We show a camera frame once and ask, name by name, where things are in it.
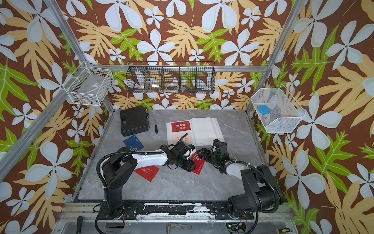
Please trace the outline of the red card small text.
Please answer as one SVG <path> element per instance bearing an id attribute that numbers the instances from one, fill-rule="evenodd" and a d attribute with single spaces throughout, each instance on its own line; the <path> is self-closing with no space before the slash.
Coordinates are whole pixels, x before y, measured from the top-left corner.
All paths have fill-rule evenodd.
<path id="1" fill-rule="evenodd" d="M 195 163 L 196 166 L 196 169 L 194 169 L 192 172 L 200 175 L 206 161 L 204 159 L 201 159 L 197 153 L 194 153 L 191 156 L 191 160 Z"/>

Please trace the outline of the white photo album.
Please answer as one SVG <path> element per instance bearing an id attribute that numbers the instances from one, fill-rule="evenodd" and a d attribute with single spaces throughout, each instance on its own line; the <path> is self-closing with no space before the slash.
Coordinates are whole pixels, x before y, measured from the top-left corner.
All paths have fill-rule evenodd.
<path id="1" fill-rule="evenodd" d="M 189 133 L 191 143 L 194 146 L 212 145 L 215 139 L 225 142 L 223 133 L 216 118 L 192 118 L 189 120 L 191 124 L 190 131 L 181 133 Z M 167 140 L 171 143 L 171 137 L 175 134 L 171 131 L 171 122 L 167 123 Z"/>

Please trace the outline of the red card white characters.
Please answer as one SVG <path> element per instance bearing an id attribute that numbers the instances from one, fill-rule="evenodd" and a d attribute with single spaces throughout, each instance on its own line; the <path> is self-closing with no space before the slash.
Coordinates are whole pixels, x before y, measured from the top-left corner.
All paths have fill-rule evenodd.
<path id="1" fill-rule="evenodd" d="M 190 130 L 191 130 L 190 121 L 180 121 L 180 122 L 172 122 L 171 123 L 171 131 L 173 133 L 190 131 Z"/>

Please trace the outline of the red card cursive script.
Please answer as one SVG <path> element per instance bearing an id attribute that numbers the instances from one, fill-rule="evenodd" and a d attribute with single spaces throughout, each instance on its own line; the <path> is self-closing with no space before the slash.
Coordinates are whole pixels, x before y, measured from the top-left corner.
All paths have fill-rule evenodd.
<path id="1" fill-rule="evenodd" d="M 152 180 L 159 172 L 159 168 L 156 166 L 149 166 L 136 169 L 134 172 L 137 173 L 139 176 L 143 177 L 145 180 L 152 182 Z"/>

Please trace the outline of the pink card red text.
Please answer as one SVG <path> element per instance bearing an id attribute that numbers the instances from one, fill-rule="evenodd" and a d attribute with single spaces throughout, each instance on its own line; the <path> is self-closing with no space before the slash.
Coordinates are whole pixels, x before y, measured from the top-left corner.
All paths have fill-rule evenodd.
<path id="1" fill-rule="evenodd" d="M 171 143 L 177 143 L 179 141 L 183 141 L 187 144 L 191 143 L 191 137 L 189 136 L 189 133 L 175 133 L 172 135 L 170 142 Z"/>

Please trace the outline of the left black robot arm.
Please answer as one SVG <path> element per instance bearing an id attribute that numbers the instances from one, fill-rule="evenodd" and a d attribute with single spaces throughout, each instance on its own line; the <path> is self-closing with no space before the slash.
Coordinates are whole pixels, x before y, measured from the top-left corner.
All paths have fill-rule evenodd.
<path id="1" fill-rule="evenodd" d="M 104 204 L 99 210 L 99 219 L 119 219 L 124 216 L 122 190 L 135 170 L 151 166 L 175 165 L 187 172 L 196 169 L 191 156 L 195 146 L 178 141 L 172 145 L 161 145 L 158 150 L 148 152 L 131 151 L 127 147 L 110 153 L 99 160 L 96 173 L 103 184 Z"/>

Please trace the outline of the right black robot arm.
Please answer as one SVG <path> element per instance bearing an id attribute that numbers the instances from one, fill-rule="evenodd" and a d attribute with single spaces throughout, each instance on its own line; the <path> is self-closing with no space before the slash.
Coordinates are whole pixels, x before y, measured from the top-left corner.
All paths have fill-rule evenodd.
<path id="1" fill-rule="evenodd" d="M 237 218 L 246 212 L 274 213 L 285 202 L 270 168 L 230 158 L 227 143 L 216 139 L 211 149 L 199 150 L 198 156 L 212 164 L 221 174 L 242 181 L 244 193 L 230 197 L 224 208 L 224 212 L 230 216 Z"/>

